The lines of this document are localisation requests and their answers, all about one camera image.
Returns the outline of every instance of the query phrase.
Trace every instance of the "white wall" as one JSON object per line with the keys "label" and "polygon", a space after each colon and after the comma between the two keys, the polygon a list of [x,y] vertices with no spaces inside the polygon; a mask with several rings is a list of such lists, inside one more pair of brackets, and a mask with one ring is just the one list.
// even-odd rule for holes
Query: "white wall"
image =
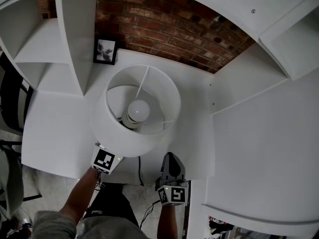
{"label": "white wall", "polygon": [[207,204],[274,222],[319,220],[319,69],[215,114],[213,123]]}

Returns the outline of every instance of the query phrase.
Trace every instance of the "black shorts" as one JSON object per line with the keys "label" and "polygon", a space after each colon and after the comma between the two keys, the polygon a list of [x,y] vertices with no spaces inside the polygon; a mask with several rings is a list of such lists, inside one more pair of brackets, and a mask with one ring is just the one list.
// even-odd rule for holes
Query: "black shorts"
{"label": "black shorts", "polygon": [[122,194],[123,185],[103,183],[92,205],[87,210],[83,219],[95,216],[112,216],[126,218],[139,227],[130,202]]}

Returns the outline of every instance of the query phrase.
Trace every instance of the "white lamp shade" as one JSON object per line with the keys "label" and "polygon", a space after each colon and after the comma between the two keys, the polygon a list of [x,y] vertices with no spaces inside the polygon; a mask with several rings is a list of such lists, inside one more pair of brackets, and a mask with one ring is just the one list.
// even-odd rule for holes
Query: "white lamp shade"
{"label": "white lamp shade", "polygon": [[[164,126],[161,131],[139,133],[129,130],[118,122],[109,107],[108,90],[119,86],[139,87],[141,83],[143,83],[142,89],[157,99],[162,110]],[[180,112],[180,104],[178,89],[167,74],[155,67],[132,65],[115,74],[97,99],[91,116],[92,130],[108,152],[123,157],[141,156],[154,149],[173,126]]]}

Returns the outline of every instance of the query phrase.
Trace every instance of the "gray sleeve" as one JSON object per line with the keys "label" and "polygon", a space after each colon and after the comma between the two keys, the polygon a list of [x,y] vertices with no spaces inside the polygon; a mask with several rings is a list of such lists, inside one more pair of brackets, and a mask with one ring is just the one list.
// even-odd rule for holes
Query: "gray sleeve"
{"label": "gray sleeve", "polygon": [[35,214],[33,239],[73,239],[75,236],[76,225],[71,218],[51,211],[40,211]]}

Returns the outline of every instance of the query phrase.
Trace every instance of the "lamp shade support wire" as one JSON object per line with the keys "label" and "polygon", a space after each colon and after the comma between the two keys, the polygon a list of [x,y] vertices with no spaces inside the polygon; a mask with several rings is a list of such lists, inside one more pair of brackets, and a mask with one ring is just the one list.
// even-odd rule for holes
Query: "lamp shade support wire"
{"label": "lamp shade support wire", "polygon": [[146,69],[146,71],[145,71],[145,73],[144,73],[144,76],[143,76],[142,82],[141,82],[141,84],[140,84],[139,90],[138,90],[138,92],[136,93],[135,100],[136,100],[136,98],[138,98],[139,92],[140,92],[141,87],[142,87],[142,85],[143,85],[143,82],[144,82],[144,80],[145,80],[146,74],[148,74],[149,68],[150,68],[150,67],[148,66],[148,68]]}

